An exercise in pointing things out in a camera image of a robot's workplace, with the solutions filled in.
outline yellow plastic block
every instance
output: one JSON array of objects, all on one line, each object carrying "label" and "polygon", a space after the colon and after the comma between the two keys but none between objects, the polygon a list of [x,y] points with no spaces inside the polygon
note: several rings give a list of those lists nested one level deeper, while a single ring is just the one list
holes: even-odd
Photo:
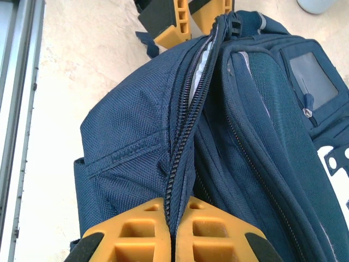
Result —
[{"label": "yellow plastic block", "polygon": [[163,199],[156,198],[86,231],[104,234],[90,262],[170,262],[171,240]]},{"label": "yellow plastic block", "polygon": [[262,231],[191,197],[177,231],[176,262],[258,262],[245,234]]},{"label": "yellow plastic block", "polygon": [[[171,261],[162,198],[90,228],[83,238],[94,233],[103,233],[104,237],[89,262]],[[190,197],[177,231],[176,262],[258,262],[246,233],[266,238],[256,227]]]},{"label": "yellow plastic block", "polygon": [[233,0],[210,0],[191,16],[202,33],[209,34],[214,19],[219,15],[228,14],[231,10],[233,10]]},{"label": "yellow plastic block", "polygon": [[165,29],[154,39],[157,44],[167,49],[191,39],[188,0],[173,0],[173,5],[177,25]]}]

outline beige floor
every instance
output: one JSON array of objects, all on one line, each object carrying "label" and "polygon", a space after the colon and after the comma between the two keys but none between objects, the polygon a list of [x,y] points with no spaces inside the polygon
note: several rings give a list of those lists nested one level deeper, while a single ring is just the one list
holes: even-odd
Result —
[{"label": "beige floor", "polygon": [[[82,156],[79,126],[89,110],[148,61],[133,0],[46,0],[16,261],[63,261],[79,237],[73,161]],[[305,13],[296,0],[237,0],[293,34],[317,39],[349,82],[348,0]]]}]

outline gray trim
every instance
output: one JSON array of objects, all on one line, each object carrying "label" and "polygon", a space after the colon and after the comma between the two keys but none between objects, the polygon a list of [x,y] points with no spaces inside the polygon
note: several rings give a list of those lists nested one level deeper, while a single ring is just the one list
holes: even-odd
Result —
[{"label": "gray trim", "polygon": [[244,51],[241,51],[241,52],[238,52],[238,53],[240,53],[244,57],[247,69],[249,70],[249,73],[252,76],[251,68],[250,68],[250,58],[249,58],[249,55],[246,52],[244,52]]},{"label": "gray trim", "polygon": [[258,14],[260,15],[260,17],[262,19],[262,23],[257,31],[258,31],[258,34],[261,34],[261,30],[263,30],[267,26],[267,20],[262,13],[258,12]]}]

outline navy blue backpack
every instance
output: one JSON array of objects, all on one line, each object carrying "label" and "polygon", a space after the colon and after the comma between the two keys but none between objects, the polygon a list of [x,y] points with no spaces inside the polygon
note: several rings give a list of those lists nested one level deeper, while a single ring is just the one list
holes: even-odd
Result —
[{"label": "navy blue backpack", "polygon": [[318,42],[239,11],[167,50],[81,125],[81,235],[157,197],[171,237],[191,195],[261,229],[284,261],[349,261],[317,149],[349,172],[349,91]]}]

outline white cup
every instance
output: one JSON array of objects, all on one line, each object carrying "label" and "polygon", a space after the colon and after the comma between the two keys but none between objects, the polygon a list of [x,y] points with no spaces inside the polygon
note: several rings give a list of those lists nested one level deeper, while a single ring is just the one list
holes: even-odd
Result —
[{"label": "white cup", "polygon": [[337,0],[297,0],[300,7],[312,14],[321,14]]}]

